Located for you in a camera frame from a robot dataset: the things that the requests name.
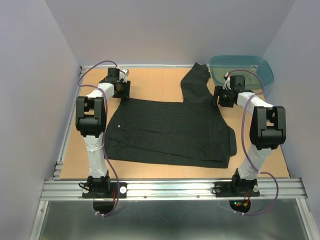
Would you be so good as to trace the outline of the black striped long sleeve shirt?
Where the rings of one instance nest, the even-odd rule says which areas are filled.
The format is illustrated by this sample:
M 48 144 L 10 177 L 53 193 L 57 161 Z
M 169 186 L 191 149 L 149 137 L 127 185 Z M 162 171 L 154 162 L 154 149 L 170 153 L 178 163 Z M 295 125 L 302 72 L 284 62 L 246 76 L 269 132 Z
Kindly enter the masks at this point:
M 209 68 L 195 63 L 180 82 L 182 102 L 121 101 L 106 129 L 108 158 L 227 168 L 237 153 L 236 135 L 212 105 L 209 78 Z

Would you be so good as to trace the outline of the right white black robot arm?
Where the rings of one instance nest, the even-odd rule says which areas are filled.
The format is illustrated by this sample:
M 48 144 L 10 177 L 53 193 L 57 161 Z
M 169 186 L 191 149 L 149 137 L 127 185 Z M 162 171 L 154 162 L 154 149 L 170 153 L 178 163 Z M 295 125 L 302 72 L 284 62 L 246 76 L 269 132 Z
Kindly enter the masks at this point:
M 244 149 L 245 159 L 230 181 L 216 181 L 212 189 L 218 198 L 258 197 L 258 175 L 267 157 L 286 141 L 286 110 L 273 106 L 258 94 L 246 89 L 245 76 L 226 73 L 223 86 L 214 89 L 213 103 L 232 108 L 238 105 L 243 114 L 251 114 L 249 149 Z

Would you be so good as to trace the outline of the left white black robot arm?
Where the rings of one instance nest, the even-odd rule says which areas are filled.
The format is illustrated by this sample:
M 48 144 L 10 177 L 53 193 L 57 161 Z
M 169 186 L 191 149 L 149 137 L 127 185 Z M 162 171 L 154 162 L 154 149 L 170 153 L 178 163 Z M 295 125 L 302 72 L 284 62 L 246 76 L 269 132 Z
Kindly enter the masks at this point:
M 83 137 L 89 161 L 87 181 L 80 183 L 83 198 L 116 198 L 117 187 L 112 186 L 105 163 L 104 134 L 107 127 L 109 98 L 127 100 L 130 97 L 129 70 L 108 68 L 107 76 L 93 91 L 76 99 L 75 127 Z

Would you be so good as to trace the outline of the teal translucent plastic bin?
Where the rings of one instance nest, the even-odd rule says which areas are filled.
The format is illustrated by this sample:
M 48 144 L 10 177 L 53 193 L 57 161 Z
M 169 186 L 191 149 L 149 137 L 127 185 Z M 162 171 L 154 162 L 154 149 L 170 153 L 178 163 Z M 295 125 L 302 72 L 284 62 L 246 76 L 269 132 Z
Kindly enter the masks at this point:
M 216 86 L 223 86 L 224 76 L 243 75 L 245 89 L 257 93 L 264 93 L 266 86 L 274 81 L 271 67 L 261 57 L 252 55 L 218 55 L 209 61 L 209 68 Z

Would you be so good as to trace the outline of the aluminium left side rail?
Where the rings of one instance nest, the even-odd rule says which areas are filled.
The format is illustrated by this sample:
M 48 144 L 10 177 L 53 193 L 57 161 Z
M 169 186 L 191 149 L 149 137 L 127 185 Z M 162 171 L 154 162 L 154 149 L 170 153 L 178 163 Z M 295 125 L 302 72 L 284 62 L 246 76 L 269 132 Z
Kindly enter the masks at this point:
M 61 148 L 59 151 L 59 155 L 58 155 L 58 158 L 55 163 L 54 172 L 49 179 L 50 181 L 60 181 L 61 180 L 61 172 L 63 169 L 65 156 L 67 153 L 70 135 L 71 135 L 72 129 L 75 125 L 74 118 L 75 118 L 76 99 L 77 99 L 79 93 L 81 92 L 81 87 L 79 87 L 79 79 L 76 80 L 75 86 L 76 86 L 76 89 L 75 89 L 73 102 L 71 105 L 70 115 L 68 118 L 68 124 L 67 124 L 66 130 L 65 130 L 65 133 L 64 133 L 64 137 L 63 137 L 62 145 L 61 145 Z

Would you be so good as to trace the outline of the aluminium front mounting rail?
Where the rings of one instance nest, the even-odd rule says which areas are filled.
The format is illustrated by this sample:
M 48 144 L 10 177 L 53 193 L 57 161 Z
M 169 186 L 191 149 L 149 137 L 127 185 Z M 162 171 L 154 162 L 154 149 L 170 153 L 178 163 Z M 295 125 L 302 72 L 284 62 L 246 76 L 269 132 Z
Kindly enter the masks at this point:
M 218 200 L 212 193 L 214 178 L 126 180 L 126 198 L 122 201 L 162 200 Z M 279 178 L 279 199 L 306 199 L 307 193 L 301 179 Z M 42 187 L 41 201 L 83 201 L 82 189 L 77 181 L 50 180 Z

